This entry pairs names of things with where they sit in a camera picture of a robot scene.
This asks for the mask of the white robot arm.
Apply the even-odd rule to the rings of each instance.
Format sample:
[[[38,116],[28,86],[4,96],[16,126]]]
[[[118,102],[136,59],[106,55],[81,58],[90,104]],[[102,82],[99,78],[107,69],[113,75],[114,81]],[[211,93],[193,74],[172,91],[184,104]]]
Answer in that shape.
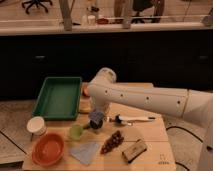
[[[213,171],[213,93],[180,88],[143,88],[116,82],[110,68],[100,69],[88,84],[94,109],[105,112],[110,102],[180,117],[206,129],[197,171]]]

